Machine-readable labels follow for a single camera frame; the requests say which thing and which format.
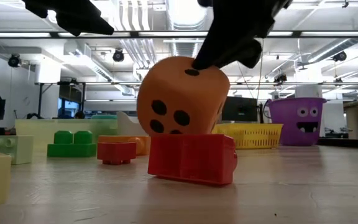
yellow basket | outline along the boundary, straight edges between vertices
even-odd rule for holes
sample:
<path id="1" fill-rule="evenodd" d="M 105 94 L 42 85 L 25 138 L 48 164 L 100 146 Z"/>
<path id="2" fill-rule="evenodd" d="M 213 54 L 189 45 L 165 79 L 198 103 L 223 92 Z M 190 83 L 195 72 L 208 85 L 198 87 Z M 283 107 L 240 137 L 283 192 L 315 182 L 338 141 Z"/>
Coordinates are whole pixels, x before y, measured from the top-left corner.
<path id="1" fill-rule="evenodd" d="M 280 141 L 282 124 L 217 124 L 213 134 L 225 134 L 236 142 L 236 149 L 271 149 Z"/>

wooden table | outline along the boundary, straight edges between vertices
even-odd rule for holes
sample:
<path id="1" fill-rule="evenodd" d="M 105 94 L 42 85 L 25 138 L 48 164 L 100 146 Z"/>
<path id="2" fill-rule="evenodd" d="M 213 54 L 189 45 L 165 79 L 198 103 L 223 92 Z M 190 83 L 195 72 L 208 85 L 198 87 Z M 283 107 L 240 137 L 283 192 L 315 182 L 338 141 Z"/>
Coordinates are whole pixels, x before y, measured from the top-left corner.
<path id="1" fill-rule="evenodd" d="M 238 151 L 223 188 L 147 174 L 148 157 L 106 166 L 47 159 L 12 167 L 0 223 L 358 223 L 358 149 Z"/>

cartoon face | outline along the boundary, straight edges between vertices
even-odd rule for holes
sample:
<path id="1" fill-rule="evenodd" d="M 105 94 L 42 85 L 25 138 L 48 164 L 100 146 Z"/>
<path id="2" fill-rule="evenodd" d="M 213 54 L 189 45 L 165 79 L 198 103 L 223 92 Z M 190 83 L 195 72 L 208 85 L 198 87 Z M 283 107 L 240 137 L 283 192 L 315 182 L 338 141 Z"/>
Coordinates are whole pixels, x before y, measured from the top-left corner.
<path id="1" fill-rule="evenodd" d="M 301 106 L 296 109 L 296 126 L 303 133 L 314 133 L 319 129 L 321 110 L 317 106 Z"/>

ceiling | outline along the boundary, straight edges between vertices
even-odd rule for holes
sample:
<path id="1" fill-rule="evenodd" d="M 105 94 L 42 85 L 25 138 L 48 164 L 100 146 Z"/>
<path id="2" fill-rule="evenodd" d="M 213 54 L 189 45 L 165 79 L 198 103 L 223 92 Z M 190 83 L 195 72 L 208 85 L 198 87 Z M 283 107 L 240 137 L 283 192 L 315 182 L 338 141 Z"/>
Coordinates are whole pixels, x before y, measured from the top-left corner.
<path id="1" fill-rule="evenodd" d="M 102 9 L 110 6 L 110 0 L 93 1 L 94 4 Z M 129 21 L 131 22 L 132 4 L 129 0 Z M 342 8 L 343 0 L 294 0 L 288 10 L 282 10 L 275 18 L 276 23 L 274 30 L 358 30 L 358 1 L 348 1 L 349 6 Z M 168 30 L 167 12 L 162 10 L 160 6 L 165 7 L 164 0 L 148 1 L 149 4 L 149 26 L 152 30 Z M 108 19 L 109 14 L 102 13 L 102 17 Z M 205 17 L 205 27 L 208 29 L 212 22 L 213 13 L 209 9 Z M 243 21 L 236 21 L 239 23 L 239 29 Z M 133 23 L 130 24 L 131 29 L 135 29 Z M 40 19 L 31 12 L 26 11 L 19 1 L 0 1 L 0 31 L 3 32 L 50 32 L 62 31 L 56 24 L 50 22 L 48 19 Z M 85 39 L 80 40 L 86 43 L 93 50 L 92 58 L 99 62 L 106 70 L 114 75 L 114 78 L 124 82 L 136 82 L 133 76 L 134 62 L 129 57 L 127 50 L 122 45 L 122 42 L 117 39 Z M 154 39 L 153 48 L 157 56 L 157 60 L 172 55 L 172 50 L 169 40 Z M 232 63 L 223 68 L 223 71 L 229 77 L 231 82 L 242 82 L 244 79 L 247 82 L 265 81 L 265 76 L 270 74 L 272 70 L 277 68 L 283 62 L 286 62 L 291 56 L 308 55 L 317 50 L 329 45 L 334 39 L 265 39 L 259 40 L 264 47 L 263 61 L 253 69 L 248 69 L 237 62 Z M 0 55 L 9 55 L 10 47 L 39 47 L 51 54 L 56 55 L 60 60 L 67 59 L 67 52 L 62 52 L 63 46 L 67 40 L 0 40 Z M 123 62 L 114 62 L 112 53 L 116 48 L 124 48 L 125 60 Z M 140 47 L 142 52 L 146 54 L 145 49 Z M 345 50 L 347 60 L 338 62 L 334 66 L 332 60 L 323 60 L 319 63 L 322 68 L 322 76 L 324 81 L 331 82 L 335 75 L 343 75 L 349 72 L 358 70 L 358 44 L 353 45 Z M 76 77 L 79 80 L 87 82 L 100 81 L 100 78 L 89 68 L 84 65 L 72 64 L 70 62 L 63 62 L 62 76 Z M 289 80 L 295 80 L 293 74 L 294 67 L 288 67 L 284 70 Z M 344 82 L 358 82 L 358 75 L 352 78 L 345 79 Z M 350 86 L 349 91 L 357 89 L 357 86 Z"/>

red toy block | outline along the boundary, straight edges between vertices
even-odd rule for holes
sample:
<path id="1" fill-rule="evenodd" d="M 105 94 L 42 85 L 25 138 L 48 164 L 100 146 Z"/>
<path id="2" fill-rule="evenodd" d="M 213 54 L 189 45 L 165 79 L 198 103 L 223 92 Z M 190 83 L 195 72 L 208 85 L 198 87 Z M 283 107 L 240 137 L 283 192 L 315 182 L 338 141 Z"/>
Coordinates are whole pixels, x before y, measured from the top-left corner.
<path id="1" fill-rule="evenodd" d="M 135 142 L 98 143 L 98 159 L 102 160 L 103 164 L 129 164 L 131 159 L 135 158 Z"/>
<path id="2" fill-rule="evenodd" d="M 161 134 L 152 137 L 148 173 L 211 185 L 233 181 L 233 138 L 223 134 Z"/>

